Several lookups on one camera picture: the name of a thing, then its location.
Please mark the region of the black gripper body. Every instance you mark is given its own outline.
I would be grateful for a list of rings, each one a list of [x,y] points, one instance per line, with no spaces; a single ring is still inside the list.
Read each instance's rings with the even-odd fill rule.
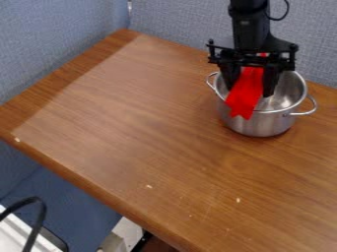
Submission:
[[[273,36],[271,22],[267,20],[232,21],[233,39],[231,45],[221,46],[210,39],[210,63],[220,68],[267,67],[273,65],[281,70],[296,68],[296,43]]]

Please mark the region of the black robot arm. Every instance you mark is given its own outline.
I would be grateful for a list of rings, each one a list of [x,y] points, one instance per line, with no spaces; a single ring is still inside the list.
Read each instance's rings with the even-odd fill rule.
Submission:
[[[271,0],[231,0],[228,14],[232,19],[233,47],[224,47],[209,40],[209,62],[220,68],[229,90],[239,81],[241,68],[263,69],[264,97],[275,94],[284,71],[296,69],[299,45],[272,34],[271,22],[281,21],[289,14],[291,2],[285,0],[287,11],[279,18],[271,16]]]

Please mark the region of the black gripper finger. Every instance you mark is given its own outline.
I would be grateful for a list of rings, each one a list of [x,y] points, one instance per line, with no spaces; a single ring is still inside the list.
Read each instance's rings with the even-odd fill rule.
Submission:
[[[267,65],[264,68],[264,97],[275,94],[276,86],[279,84],[281,70],[277,65]]]
[[[223,63],[219,67],[227,88],[232,90],[241,75],[241,66],[237,63]]]

